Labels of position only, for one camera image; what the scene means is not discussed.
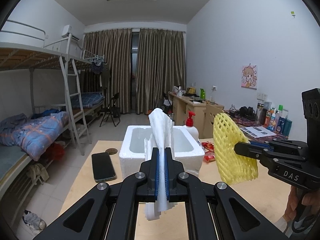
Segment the teal blue box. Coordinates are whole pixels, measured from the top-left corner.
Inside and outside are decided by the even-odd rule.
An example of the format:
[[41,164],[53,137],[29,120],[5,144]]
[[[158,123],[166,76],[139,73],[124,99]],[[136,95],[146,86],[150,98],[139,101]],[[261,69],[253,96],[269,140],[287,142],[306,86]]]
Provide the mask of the teal blue box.
[[288,137],[291,131],[292,121],[290,119],[285,119],[282,135]]

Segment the black folding chair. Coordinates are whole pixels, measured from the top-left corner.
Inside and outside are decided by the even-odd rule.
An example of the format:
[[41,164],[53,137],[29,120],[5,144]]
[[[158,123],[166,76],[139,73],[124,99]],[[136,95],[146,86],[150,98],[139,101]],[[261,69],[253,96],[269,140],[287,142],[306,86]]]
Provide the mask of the black folding chair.
[[119,99],[119,92],[114,94],[112,98],[110,98],[110,101],[108,103],[108,106],[102,109],[103,118],[100,122],[100,127],[102,126],[104,121],[108,121],[109,118],[111,118],[114,127],[117,127],[120,124],[120,113],[118,111],[118,108],[116,107],[116,103]]

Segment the black headphones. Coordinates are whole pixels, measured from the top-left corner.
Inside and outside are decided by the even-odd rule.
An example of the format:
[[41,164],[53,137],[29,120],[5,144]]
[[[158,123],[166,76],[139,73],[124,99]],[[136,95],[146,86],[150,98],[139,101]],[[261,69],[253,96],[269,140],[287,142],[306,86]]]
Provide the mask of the black headphones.
[[251,121],[255,121],[255,119],[256,119],[256,114],[255,114],[255,111],[252,107],[242,106],[239,109],[239,115],[241,117],[246,118]]

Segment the brown curtain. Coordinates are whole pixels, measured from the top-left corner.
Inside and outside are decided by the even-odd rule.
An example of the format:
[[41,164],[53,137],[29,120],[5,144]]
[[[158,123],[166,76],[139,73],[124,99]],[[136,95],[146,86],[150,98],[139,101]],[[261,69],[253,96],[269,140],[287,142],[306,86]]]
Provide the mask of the brown curtain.
[[103,56],[111,73],[110,95],[119,93],[117,107],[130,113],[131,100],[131,29],[111,29],[86,33],[84,48]]
[[136,113],[148,114],[174,86],[185,86],[185,47],[181,31],[140,29]]

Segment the patterned table cloth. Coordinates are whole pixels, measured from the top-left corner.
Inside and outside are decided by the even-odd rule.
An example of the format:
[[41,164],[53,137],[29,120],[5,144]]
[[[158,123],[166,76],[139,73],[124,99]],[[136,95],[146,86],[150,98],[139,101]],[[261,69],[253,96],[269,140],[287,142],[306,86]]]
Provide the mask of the patterned table cloth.
[[248,120],[237,114],[230,114],[228,110],[224,111],[243,131],[244,135],[249,139],[257,142],[266,142],[272,140],[288,140],[276,131],[270,131],[264,128],[261,124],[256,124],[255,121]]

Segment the printed paper sheet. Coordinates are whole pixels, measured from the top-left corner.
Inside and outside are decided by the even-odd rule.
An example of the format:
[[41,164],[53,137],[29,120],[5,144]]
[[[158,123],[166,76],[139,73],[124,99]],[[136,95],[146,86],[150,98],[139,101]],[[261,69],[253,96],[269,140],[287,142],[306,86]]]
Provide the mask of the printed paper sheet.
[[240,127],[240,129],[253,138],[262,138],[276,135],[276,133],[264,128],[263,126]]

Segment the left brown curtain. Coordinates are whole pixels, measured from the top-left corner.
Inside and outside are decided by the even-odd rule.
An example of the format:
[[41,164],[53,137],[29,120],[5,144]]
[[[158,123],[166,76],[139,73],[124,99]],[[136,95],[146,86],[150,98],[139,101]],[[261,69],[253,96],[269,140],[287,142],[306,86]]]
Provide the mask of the left brown curtain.
[[130,113],[131,100],[131,29],[111,29],[86,33],[84,48],[103,56],[111,73],[110,95],[119,93],[117,107]]

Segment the white metal bunk bed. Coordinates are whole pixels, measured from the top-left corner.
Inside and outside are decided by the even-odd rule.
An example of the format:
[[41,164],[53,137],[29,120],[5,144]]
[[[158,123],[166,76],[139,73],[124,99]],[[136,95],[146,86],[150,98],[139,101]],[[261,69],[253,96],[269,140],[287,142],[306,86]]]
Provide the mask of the white metal bunk bed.
[[[31,109],[25,111],[25,115],[36,119],[51,113],[67,112],[69,118],[63,128],[63,132],[69,132],[66,144],[73,145],[84,154],[81,139],[89,135],[86,116],[101,107],[103,102],[85,101],[80,73],[90,70],[94,64],[102,67],[104,58],[82,49],[71,36],[51,43],[46,37],[39,41],[41,46],[2,41],[1,72],[29,74]],[[1,178],[1,195],[32,161],[36,162],[24,152],[16,163],[5,169]]]

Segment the right brown curtain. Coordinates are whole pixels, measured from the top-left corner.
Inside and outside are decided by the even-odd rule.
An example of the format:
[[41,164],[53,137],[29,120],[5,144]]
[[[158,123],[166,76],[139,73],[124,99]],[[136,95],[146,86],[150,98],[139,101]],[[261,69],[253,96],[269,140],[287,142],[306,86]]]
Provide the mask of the right brown curtain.
[[140,29],[136,113],[148,114],[174,86],[185,86],[185,47],[181,31]]

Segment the white air conditioner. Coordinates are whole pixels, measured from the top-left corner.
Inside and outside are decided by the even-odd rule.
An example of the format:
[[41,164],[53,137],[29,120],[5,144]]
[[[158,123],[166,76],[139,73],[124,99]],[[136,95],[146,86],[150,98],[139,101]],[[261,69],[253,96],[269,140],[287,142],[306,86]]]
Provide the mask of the white air conditioner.
[[62,30],[62,37],[63,38],[67,38],[71,36],[71,39],[75,40],[76,42],[79,42],[80,41],[80,38],[75,36],[73,33],[72,33],[72,26],[70,24],[68,25],[65,25],[63,30]]

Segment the yellow foam fruit net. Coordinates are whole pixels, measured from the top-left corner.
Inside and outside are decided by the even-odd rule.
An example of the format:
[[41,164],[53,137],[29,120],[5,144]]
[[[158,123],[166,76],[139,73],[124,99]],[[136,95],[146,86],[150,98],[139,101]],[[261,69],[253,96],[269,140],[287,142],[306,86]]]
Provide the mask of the yellow foam fruit net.
[[215,161],[223,182],[233,185],[257,179],[257,161],[238,155],[234,150],[237,143],[248,143],[249,140],[226,113],[219,113],[214,118],[213,140]]

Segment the white cloth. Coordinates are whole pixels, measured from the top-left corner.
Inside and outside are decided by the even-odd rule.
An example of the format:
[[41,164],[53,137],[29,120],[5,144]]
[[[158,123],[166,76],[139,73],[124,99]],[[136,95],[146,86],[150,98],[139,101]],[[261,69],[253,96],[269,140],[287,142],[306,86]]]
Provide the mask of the white cloth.
[[154,109],[149,114],[149,121],[151,135],[144,139],[144,153],[145,159],[150,160],[153,149],[157,150],[155,182],[157,200],[154,203],[146,203],[145,217],[147,220],[156,220],[160,218],[162,212],[176,205],[168,201],[169,179],[165,164],[165,149],[170,148],[174,153],[173,121],[160,108]]

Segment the red snack packet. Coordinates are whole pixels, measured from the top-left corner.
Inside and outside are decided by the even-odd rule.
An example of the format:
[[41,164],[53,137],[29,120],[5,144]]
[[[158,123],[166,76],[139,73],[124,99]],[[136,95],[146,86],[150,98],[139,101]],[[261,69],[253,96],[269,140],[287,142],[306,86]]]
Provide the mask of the red snack packet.
[[215,155],[213,155],[213,154],[209,154],[209,155],[205,154],[203,159],[206,162],[212,162],[212,161],[215,161]]

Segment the orange snack packet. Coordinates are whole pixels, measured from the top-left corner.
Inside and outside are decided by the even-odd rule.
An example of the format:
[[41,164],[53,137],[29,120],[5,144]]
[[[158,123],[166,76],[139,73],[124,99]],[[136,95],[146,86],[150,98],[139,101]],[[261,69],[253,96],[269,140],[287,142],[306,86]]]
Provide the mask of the orange snack packet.
[[214,152],[214,145],[210,141],[201,142],[201,145],[205,152]]

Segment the light wooden desk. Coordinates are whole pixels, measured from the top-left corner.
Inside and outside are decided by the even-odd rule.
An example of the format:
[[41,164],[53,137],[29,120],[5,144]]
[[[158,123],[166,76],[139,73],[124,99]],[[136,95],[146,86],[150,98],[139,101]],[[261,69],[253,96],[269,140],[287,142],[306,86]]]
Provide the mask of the light wooden desk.
[[178,96],[173,92],[169,92],[169,99],[173,103],[173,114],[175,125],[183,126],[189,116],[189,111],[194,112],[194,126],[200,132],[203,129],[204,116],[206,111],[206,102],[193,102],[187,96]]

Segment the black smartphone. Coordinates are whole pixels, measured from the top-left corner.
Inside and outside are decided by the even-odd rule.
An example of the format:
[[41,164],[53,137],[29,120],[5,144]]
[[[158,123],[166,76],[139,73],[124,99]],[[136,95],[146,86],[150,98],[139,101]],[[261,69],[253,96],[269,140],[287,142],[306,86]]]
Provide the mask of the black smartphone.
[[93,178],[96,183],[115,180],[117,178],[111,157],[108,152],[91,155]]

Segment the cartoon girl wall picture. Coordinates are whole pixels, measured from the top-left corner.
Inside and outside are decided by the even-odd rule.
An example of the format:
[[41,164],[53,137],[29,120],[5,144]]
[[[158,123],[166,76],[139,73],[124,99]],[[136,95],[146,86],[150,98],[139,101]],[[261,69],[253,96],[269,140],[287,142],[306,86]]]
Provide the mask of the cartoon girl wall picture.
[[242,68],[241,86],[244,88],[257,89],[258,68],[256,65],[247,65]]

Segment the blue plaid quilt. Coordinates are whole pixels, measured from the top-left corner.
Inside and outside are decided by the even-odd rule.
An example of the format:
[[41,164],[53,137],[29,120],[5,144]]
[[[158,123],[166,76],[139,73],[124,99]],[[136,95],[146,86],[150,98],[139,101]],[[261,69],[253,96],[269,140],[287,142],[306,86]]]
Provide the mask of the blue plaid quilt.
[[63,132],[68,118],[67,112],[36,119],[29,119],[23,113],[8,117],[1,121],[1,144],[19,146],[31,159],[38,161]]

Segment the steel thermos flask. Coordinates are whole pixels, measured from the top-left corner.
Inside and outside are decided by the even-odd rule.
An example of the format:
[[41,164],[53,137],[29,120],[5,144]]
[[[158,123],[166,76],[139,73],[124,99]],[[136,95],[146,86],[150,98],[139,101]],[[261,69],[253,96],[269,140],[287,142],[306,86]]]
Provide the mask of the steel thermos flask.
[[255,111],[255,123],[256,124],[260,123],[260,119],[261,119],[261,115],[263,113],[263,109],[264,109],[264,104],[259,102],[257,104],[257,109]]

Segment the white lotion pump bottle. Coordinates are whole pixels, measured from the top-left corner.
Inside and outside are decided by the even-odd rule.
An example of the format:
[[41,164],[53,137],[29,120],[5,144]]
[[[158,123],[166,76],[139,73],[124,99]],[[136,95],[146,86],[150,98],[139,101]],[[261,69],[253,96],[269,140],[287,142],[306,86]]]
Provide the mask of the white lotion pump bottle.
[[195,141],[198,142],[199,132],[197,128],[194,126],[193,116],[195,116],[195,113],[192,111],[189,111],[184,127],[190,133],[190,135],[195,139]]

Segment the wooden smiley chair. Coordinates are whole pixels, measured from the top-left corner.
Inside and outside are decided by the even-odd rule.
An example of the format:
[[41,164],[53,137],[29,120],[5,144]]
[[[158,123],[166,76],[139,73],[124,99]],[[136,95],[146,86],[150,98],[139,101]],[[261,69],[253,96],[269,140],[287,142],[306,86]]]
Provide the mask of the wooden smiley chair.
[[217,114],[222,113],[224,110],[223,105],[219,104],[206,104],[206,110],[204,111],[204,122],[203,122],[203,139],[213,137],[213,124],[214,118]]

